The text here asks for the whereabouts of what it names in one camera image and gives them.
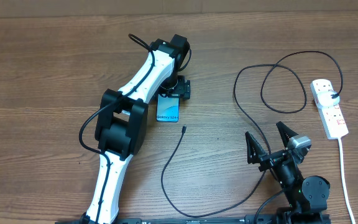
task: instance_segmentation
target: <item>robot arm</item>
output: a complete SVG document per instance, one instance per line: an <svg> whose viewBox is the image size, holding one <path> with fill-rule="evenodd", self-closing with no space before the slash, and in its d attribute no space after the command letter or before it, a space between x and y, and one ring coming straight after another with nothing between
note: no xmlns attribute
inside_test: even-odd
<svg viewBox="0 0 358 224"><path fill-rule="evenodd" d="M98 148L104 154L100 155L99 175L92 203L80 223L110 224L116 219L125 171L144 141L147 109L153 96L165 94L184 100L190 98L190 81L177 75L190 50L187 39L179 35L175 35L171 42L157 39L151 43L150 48L155 63L147 78L127 98L120 99L117 107L110 106L98 116L95 139L99 141ZM129 83L118 91L106 90L100 107L110 105L130 92L147 75L151 64L152 54L149 52L146 62ZM129 120L121 120L114 113L125 113L129 115Z"/></svg>

